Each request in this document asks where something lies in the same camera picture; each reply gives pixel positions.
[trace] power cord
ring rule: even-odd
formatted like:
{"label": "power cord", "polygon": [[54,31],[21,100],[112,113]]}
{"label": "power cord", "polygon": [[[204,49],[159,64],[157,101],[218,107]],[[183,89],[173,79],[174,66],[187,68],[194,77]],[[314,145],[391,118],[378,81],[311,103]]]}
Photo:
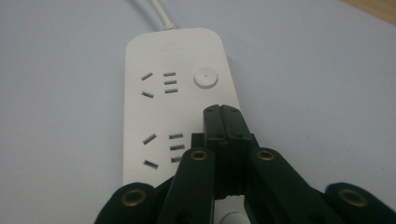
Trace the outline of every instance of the power cord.
{"label": "power cord", "polygon": [[178,27],[174,23],[171,22],[168,14],[165,12],[165,10],[163,9],[163,6],[161,5],[161,3],[158,0],[150,0],[150,2],[154,6],[154,8],[157,11],[158,15],[160,16],[161,20],[163,21],[163,25],[164,25],[163,29],[165,31],[178,29]]}

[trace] brass screw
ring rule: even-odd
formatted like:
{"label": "brass screw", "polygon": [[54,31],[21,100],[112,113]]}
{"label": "brass screw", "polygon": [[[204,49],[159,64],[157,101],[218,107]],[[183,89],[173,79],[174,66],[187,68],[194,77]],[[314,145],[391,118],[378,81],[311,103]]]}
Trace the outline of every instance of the brass screw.
{"label": "brass screw", "polygon": [[264,161],[272,161],[275,159],[274,153],[268,150],[261,150],[257,153],[257,157]]}
{"label": "brass screw", "polygon": [[132,189],[122,195],[121,202],[127,207],[135,207],[146,200],[146,192],[142,189]]}
{"label": "brass screw", "polygon": [[363,195],[353,189],[340,189],[338,195],[344,202],[356,207],[365,207],[369,203]]}
{"label": "brass screw", "polygon": [[195,150],[191,153],[191,157],[195,161],[204,161],[209,157],[209,155],[203,150]]}

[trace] gray surface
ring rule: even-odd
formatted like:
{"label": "gray surface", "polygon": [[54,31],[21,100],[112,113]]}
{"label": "gray surface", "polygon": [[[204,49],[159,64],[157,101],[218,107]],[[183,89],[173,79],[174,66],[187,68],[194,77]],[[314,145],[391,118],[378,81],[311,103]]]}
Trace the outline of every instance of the gray surface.
{"label": "gray surface", "polygon": [[[223,39],[250,130],[313,187],[396,209],[396,27],[337,0],[165,1]],[[1,223],[93,223],[122,177],[124,50],[148,1],[0,1]]]}

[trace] horizontal socket slot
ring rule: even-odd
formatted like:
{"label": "horizontal socket slot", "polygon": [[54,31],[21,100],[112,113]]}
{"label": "horizontal socket slot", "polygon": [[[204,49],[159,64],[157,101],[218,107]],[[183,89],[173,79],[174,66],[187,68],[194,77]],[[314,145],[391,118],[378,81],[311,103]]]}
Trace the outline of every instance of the horizontal socket slot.
{"label": "horizontal socket slot", "polygon": [[177,81],[176,80],[165,81],[163,84],[165,85],[177,84]]}
{"label": "horizontal socket slot", "polygon": [[144,80],[148,79],[151,76],[152,76],[152,73],[148,73],[147,75],[142,77],[142,80],[144,81]]}
{"label": "horizontal socket slot", "polygon": [[145,165],[147,165],[148,167],[151,167],[151,168],[153,168],[153,169],[156,169],[156,170],[157,170],[157,168],[158,168],[158,165],[155,164],[155,163],[153,163],[153,162],[151,162],[151,161],[145,161],[145,162],[143,162],[143,164],[145,164]]}
{"label": "horizontal socket slot", "polygon": [[165,90],[165,93],[174,93],[174,92],[177,92],[177,89]]}
{"label": "horizontal socket slot", "polygon": [[177,139],[177,138],[182,138],[183,133],[174,133],[174,134],[169,134],[169,139]]}
{"label": "horizontal socket slot", "polygon": [[176,72],[173,73],[164,73],[163,76],[164,77],[174,77],[176,75]]}
{"label": "horizontal socket slot", "polygon": [[184,149],[184,145],[177,145],[177,146],[172,146],[171,147],[171,151],[175,151],[175,150],[181,150]]}
{"label": "horizontal socket slot", "polygon": [[171,158],[171,162],[180,162],[180,161],[181,161],[181,157]]}
{"label": "horizontal socket slot", "polygon": [[147,145],[149,142],[151,142],[152,140],[154,140],[156,137],[157,137],[157,135],[155,135],[155,133],[152,134],[152,135],[150,135],[148,138],[146,138],[146,139],[143,141],[143,144]]}
{"label": "horizontal socket slot", "polygon": [[148,98],[153,98],[154,94],[146,92],[146,91],[142,91],[142,95],[147,96]]}

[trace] power strip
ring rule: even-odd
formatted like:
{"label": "power strip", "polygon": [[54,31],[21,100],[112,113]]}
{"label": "power strip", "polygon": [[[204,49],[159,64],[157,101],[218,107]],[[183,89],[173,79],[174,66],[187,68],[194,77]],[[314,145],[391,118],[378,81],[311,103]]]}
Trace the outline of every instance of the power strip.
{"label": "power strip", "polygon": [[[221,39],[202,28],[140,35],[125,63],[123,183],[157,187],[175,174],[191,134],[203,131],[206,107],[240,108],[233,79]],[[245,213],[239,197],[228,200],[217,203],[214,223]]]}

